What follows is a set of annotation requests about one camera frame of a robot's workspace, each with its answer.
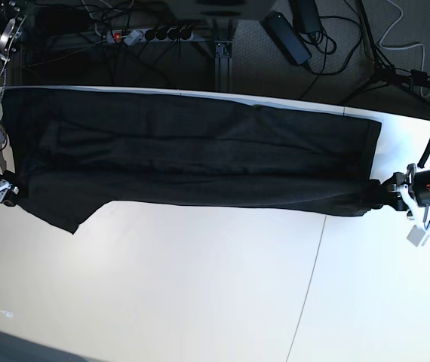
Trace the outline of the black power brick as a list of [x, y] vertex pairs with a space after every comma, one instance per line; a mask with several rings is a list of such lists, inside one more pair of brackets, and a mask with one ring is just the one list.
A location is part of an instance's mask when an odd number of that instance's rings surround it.
[[262, 21], [262, 25], [275, 46], [292, 66], [304, 65], [312, 58], [302, 37], [294, 31], [282, 13], [273, 11]]

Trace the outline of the black tripod stand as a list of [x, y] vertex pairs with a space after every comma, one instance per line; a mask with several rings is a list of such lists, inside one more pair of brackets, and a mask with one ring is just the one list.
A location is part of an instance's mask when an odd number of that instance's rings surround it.
[[395, 65], [392, 64], [383, 53], [385, 49], [380, 48], [378, 46], [378, 41], [375, 41], [373, 38], [373, 33], [370, 28], [370, 22], [367, 17], [364, 3], [362, 1], [357, 1], [356, 5], [360, 11], [361, 24], [364, 25], [365, 35], [369, 41], [370, 50], [373, 56], [373, 75], [366, 83], [352, 91], [346, 98], [341, 100], [340, 103], [344, 105], [350, 100], [354, 99], [357, 95], [368, 91], [370, 85], [381, 83], [384, 87], [396, 87], [397, 89], [411, 95], [411, 97], [430, 108], [430, 101], [428, 100], [428, 97], [421, 91], [418, 93], [414, 91], [415, 87], [420, 89], [426, 88], [430, 90], [430, 76], [427, 72], [425, 72], [425, 65], [423, 71], [421, 71], [420, 65], [418, 69], [408, 71], [406, 75], [399, 74], [399, 69], [396, 68]]

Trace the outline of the aluminium frame post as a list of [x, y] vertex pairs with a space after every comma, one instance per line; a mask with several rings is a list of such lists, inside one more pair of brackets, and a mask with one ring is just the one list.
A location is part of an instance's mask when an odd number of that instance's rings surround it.
[[220, 93], [232, 92], [232, 44], [234, 20], [212, 19], [214, 42], [214, 85]]

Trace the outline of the black T-shirt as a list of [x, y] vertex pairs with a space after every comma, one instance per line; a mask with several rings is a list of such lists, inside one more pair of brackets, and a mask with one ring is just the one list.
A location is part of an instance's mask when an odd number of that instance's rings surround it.
[[19, 205], [73, 233], [112, 201], [362, 216], [381, 124], [197, 97], [20, 88], [3, 100]]

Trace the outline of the grey base plate top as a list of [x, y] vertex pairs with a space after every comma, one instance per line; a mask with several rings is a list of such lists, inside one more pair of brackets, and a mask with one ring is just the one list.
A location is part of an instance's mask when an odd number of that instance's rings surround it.
[[260, 20], [270, 12], [274, 0], [165, 0], [179, 20], [234, 18]]

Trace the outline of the grey power strip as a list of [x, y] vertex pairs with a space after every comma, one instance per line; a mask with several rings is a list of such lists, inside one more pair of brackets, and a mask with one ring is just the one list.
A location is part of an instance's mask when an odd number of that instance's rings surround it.
[[108, 44], [125, 44], [128, 47], [139, 43], [195, 41], [195, 34], [186, 26], [163, 26], [155, 28], [128, 28], [108, 30], [105, 35]]

